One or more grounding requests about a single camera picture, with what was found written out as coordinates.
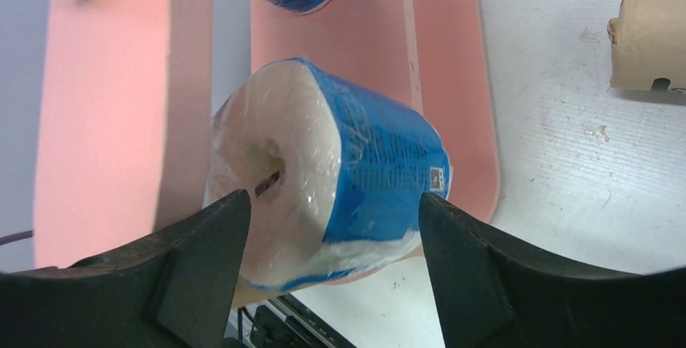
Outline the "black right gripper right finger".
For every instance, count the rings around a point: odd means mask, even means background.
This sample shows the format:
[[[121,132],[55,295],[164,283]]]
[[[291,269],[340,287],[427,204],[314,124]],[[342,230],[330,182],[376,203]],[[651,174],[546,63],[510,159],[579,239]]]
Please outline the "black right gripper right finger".
[[[448,347],[682,347],[685,270],[631,274],[539,248],[422,195],[419,227]]]

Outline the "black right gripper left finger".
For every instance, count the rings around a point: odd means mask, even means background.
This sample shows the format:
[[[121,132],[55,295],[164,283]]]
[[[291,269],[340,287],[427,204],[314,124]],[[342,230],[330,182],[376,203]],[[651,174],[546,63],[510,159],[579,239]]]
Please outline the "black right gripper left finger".
[[[2,274],[2,346],[224,346],[250,216],[236,190],[70,267]]]

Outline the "brown roll front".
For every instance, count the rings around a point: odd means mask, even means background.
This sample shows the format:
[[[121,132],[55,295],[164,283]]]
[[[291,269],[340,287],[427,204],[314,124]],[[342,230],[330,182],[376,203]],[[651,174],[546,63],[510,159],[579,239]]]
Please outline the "brown roll front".
[[[622,0],[607,30],[611,87],[685,93],[685,0]]]

